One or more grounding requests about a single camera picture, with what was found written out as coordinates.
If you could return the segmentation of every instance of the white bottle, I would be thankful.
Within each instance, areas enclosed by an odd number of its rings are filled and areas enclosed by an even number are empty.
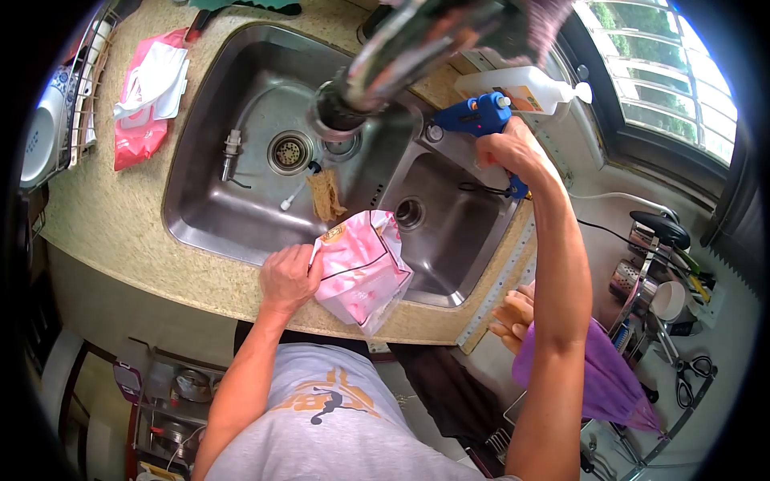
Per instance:
[[[463,75],[454,89],[466,99],[500,92],[511,99],[512,111],[542,115],[553,115],[559,102],[570,102],[575,96],[589,104],[594,97],[589,84],[580,82],[573,89],[533,66]]]

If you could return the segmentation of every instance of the hand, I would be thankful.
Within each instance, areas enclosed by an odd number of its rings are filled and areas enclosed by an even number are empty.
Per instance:
[[[318,252],[308,270],[313,246],[310,244],[284,247],[265,261],[259,273],[263,300],[259,307],[286,320],[316,293],[323,274],[322,253]]]
[[[520,117],[512,116],[501,134],[490,134],[476,141],[476,158],[483,168],[499,163],[519,176],[528,186],[557,180],[559,172],[545,154],[543,147]]]
[[[534,289],[519,286],[517,291],[508,291],[503,305],[492,309],[492,316],[500,322],[492,322],[489,330],[500,337],[503,345],[518,356],[521,343],[527,335],[534,312]]]

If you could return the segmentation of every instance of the bottle label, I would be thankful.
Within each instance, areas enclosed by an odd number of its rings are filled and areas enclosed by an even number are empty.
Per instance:
[[[502,87],[493,87],[492,90],[499,92],[511,100],[511,110],[519,110],[522,112],[543,112],[540,107],[540,103],[535,100],[534,95],[530,92],[530,89],[526,85],[519,85],[516,87],[509,87],[503,89]]]

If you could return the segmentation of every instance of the t-shirt logo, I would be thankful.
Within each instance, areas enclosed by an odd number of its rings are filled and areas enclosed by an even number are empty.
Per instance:
[[[361,411],[377,418],[382,417],[374,410],[372,398],[360,387],[347,382],[347,372],[342,367],[327,372],[325,381],[306,381],[299,384],[294,388],[294,394],[271,411],[278,409],[317,411],[310,418],[310,424],[313,425],[323,423],[321,416],[333,413],[335,409]]]

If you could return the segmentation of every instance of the sponge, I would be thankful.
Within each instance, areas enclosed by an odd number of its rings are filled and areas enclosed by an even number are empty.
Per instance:
[[[324,222],[333,221],[347,212],[337,198],[336,175],[333,169],[324,169],[308,175],[305,182],[313,194],[313,213]]]

